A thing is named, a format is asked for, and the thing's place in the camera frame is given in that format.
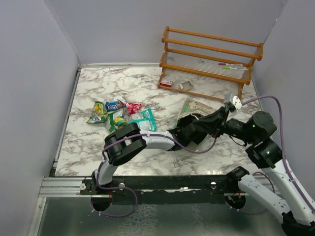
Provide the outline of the blue M&M packet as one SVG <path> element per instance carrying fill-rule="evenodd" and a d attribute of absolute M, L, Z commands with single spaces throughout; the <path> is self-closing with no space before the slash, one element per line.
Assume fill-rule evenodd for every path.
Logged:
<path fill-rule="evenodd" d="M 119 109 L 124 108 L 126 105 L 120 100 L 114 102 L 106 102 L 105 107 L 108 113 L 115 112 Z"/>

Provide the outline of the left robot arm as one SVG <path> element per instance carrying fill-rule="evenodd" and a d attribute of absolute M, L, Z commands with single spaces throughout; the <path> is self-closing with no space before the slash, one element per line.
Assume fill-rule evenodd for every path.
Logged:
<path fill-rule="evenodd" d="M 92 189 L 103 194 L 118 166 L 123 165 L 144 149 L 178 151 L 186 149 L 191 143 L 200 144 L 207 133 L 194 124 L 197 118 L 189 115 L 178 121 L 174 129 L 165 132 L 147 131 L 132 122 L 109 134 L 105 139 L 102 151 L 103 160 L 94 172 Z"/>

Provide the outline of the white paper bag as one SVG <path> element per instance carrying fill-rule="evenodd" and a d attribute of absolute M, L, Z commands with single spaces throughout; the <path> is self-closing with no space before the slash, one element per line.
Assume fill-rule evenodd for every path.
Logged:
<path fill-rule="evenodd" d="M 174 127 L 169 130 L 173 138 L 180 143 L 179 145 L 176 144 L 171 150 L 178 151 L 181 150 L 182 147 L 185 147 L 189 150 L 188 154 L 197 152 L 204 154 L 209 151 L 216 141 L 212 139 L 210 146 L 205 149 L 199 149 L 202 147 L 202 143 L 207 139 L 208 134 L 196 130 L 191 123 L 194 120 L 198 120 L 200 117 L 213 113 L 214 111 L 215 109 L 204 103 L 193 99 L 186 99 L 178 114 Z"/>

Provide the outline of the pink snack packet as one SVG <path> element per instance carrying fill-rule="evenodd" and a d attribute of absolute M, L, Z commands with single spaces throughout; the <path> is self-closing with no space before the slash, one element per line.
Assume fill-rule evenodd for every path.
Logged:
<path fill-rule="evenodd" d="M 135 114 L 138 110 L 142 108 L 141 103 L 126 103 L 126 112 L 128 115 Z"/>

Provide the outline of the yellow green snack packet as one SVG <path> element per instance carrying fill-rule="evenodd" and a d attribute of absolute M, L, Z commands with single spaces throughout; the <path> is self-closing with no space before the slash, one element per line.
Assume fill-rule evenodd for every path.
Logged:
<path fill-rule="evenodd" d="M 108 113 L 103 102 L 96 101 L 92 109 L 90 118 L 86 121 L 87 124 L 99 124 L 107 121 Z"/>

